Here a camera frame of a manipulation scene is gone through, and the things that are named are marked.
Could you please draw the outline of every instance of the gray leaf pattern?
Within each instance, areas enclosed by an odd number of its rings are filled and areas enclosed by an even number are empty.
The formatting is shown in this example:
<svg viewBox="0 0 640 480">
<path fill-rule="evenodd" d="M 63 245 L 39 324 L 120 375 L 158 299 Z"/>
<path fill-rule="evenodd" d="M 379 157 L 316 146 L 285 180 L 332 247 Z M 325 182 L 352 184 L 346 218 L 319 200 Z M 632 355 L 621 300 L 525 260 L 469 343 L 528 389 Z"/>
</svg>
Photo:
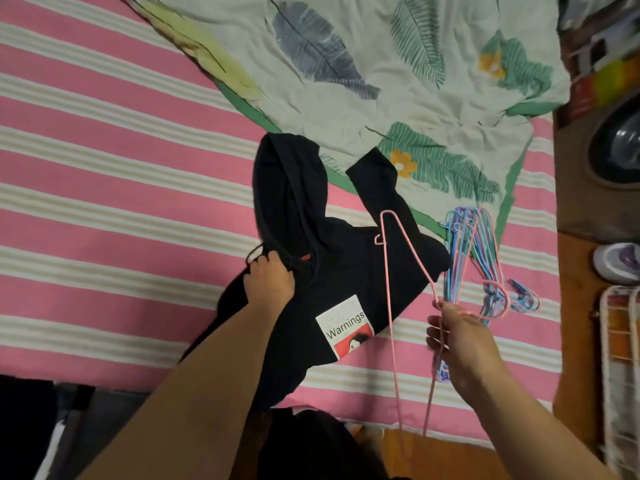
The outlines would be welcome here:
<svg viewBox="0 0 640 480">
<path fill-rule="evenodd" d="M 344 86 L 361 99 L 377 99 L 380 89 L 367 84 L 333 25 L 304 2 L 281 2 L 273 17 L 280 49 L 305 77 Z"/>
</svg>

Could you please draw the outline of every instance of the white wire basket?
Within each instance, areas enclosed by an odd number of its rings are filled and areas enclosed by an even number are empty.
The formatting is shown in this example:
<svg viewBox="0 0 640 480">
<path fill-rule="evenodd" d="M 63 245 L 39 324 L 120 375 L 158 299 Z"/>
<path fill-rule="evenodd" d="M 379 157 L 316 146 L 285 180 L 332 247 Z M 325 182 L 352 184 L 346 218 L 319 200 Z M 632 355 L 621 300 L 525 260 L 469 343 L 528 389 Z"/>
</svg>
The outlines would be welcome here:
<svg viewBox="0 0 640 480">
<path fill-rule="evenodd" d="M 605 462 L 640 480 L 640 287 L 612 286 L 600 298 Z"/>
</svg>

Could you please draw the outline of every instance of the bed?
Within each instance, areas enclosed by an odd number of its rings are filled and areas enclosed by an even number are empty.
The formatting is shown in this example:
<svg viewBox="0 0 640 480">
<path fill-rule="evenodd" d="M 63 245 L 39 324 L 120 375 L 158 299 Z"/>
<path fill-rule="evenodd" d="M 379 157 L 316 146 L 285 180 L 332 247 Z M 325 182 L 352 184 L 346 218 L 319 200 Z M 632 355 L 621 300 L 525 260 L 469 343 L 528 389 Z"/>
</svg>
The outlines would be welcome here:
<svg viewBox="0 0 640 480">
<path fill-rule="evenodd" d="M 251 178 L 265 131 L 121 0 L 0 0 L 0 24 L 0 373 L 153 390 L 259 243 Z M 562 368 L 552 119 L 532 125 L 500 259 L 541 306 L 492 331 L 551 408 Z M 330 184 L 328 202 L 327 214 L 371 225 L 357 196 Z M 468 272 L 471 309 L 479 283 Z M 410 431 L 431 384 L 432 313 L 426 290 L 394 325 Z M 430 436 L 490 446 L 452 386 L 437 384 L 433 403 Z M 388 334 L 310 369 L 281 405 L 396 428 Z"/>
</svg>

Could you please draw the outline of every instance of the printed patch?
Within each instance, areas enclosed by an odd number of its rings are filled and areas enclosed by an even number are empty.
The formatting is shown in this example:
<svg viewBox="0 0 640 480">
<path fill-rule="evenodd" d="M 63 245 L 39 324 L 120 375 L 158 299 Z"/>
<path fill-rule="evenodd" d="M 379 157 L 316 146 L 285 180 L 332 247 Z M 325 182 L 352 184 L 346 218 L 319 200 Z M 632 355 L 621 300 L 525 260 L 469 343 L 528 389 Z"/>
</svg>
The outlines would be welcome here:
<svg viewBox="0 0 640 480">
<path fill-rule="evenodd" d="M 340 359 L 373 337 L 373 328 L 356 295 L 316 316 L 324 338 Z"/>
</svg>

